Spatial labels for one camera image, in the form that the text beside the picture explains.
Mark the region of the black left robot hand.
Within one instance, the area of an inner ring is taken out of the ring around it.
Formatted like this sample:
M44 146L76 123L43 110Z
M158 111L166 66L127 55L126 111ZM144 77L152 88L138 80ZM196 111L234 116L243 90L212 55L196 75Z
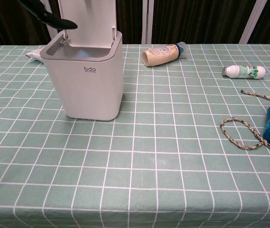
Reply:
M77 29L78 26L73 21L61 19L45 9L44 4L40 0L18 0L29 12L31 12L38 20L49 25L54 29Z

